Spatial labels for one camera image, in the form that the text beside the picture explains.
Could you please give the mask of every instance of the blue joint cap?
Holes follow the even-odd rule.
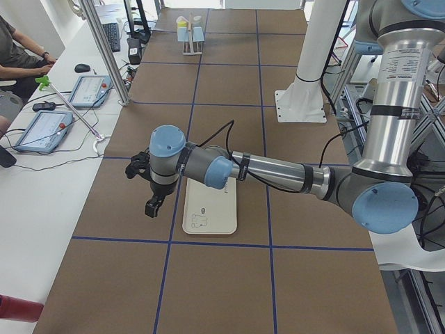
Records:
[[[216,157],[207,168],[204,184],[215,189],[222,189],[232,172],[233,163],[223,156]]]
[[[173,157],[186,145],[184,133],[174,125],[161,125],[152,132],[149,151],[158,158]]]
[[[416,217],[419,203],[410,187],[398,182],[379,183],[354,202],[353,217],[371,232],[395,233]]]
[[[445,19],[444,0],[402,0],[402,3],[411,13],[424,19]]]
[[[359,40],[355,40],[354,45],[355,52],[361,55],[377,56],[383,54],[383,49],[378,43],[360,42]]]

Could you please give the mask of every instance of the person's arm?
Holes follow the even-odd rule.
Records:
[[[43,53],[45,52],[45,49],[43,49],[43,47],[41,47],[39,44],[34,42],[32,38],[28,37],[24,33],[21,33],[17,29],[15,29],[13,33],[13,39],[18,43],[20,43],[21,45],[23,45],[29,51],[37,54],[38,56],[42,56]],[[45,53],[44,59],[50,64],[54,64],[56,62],[56,59],[52,57],[49,53]]]
[[[18,68],[0,66],[0,79],[18,79],[26,77],[37,77],[49,72],[53,65],[46,65],[40,68]]]

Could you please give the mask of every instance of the green object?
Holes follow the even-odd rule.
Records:
[[[44,75],[41,78],[35,78],[35,82],[40,84],[39,90],[43,90],[43,88],[48,87],[49,84],[51,83],[47,75]]]

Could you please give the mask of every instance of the metal pole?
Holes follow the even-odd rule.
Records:
[[[161,12],[161,3],[158,0],[154,0],[154,7],[156,8],[156,14],[159,15]]]
[[[53,85],[52,83],[49,84],[49,87],[51,87],[51,89],[52,89],[52,90],[53,90],[53,91],[54,91],[54,92],[55,92],[55,93],[62,99],[62,101],[66,104],[66,106],[67,106],[68,108],[70,108],[71,111],[72,111],[73,113],[76,114],[76,116],[79,118],[79,120],[81,120],[82,123],[83,123],[84,125],[86,125],[86,127],[87,127],[88,129],[90,129],[91,133],[94,134],[95,137],[96,137],[98,140],[101,141],[102,139],[104,139],[104,137],[103,137],[99,132],[97,132],[96,129],[95,129],[94,127],[92,127],[92,126],[90,125],[90,123],[88,123],[88,122],[86,121],[85,118],[82,117],[82,115],[77,111],[76,108],[74,108],[74,106],[70,103],[70,101],[68,101],[68,100],[65,98],[65,96],[63,96],[63,95],[58,91],[58,89],[57,89],[56,87],[54,87],[54,85]]]
[[[108,40],[106,39],[105,32],[100,23],[99,15],[96,13],[96,9],[92,0],[79,0],[81,4],[83,14],[90,26],[92,36],[95,39],[99,53],[104,59],[106,69],[110,75],[111,81],[113,82],[116,91],[119,94],[120,101],[122,105],[126,106],[130,102],[130,96],[128,95],[127,88],[124,85],[122,77],[118,69],[118,65],[111,51]]]

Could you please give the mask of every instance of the label on robot arm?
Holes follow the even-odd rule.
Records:
[[[415,81],[417,85],[422,86],[427,63],[423,61],[424,56],[429,55],[423,49],[387,52],[382,57],[378,84],[391,81]]]

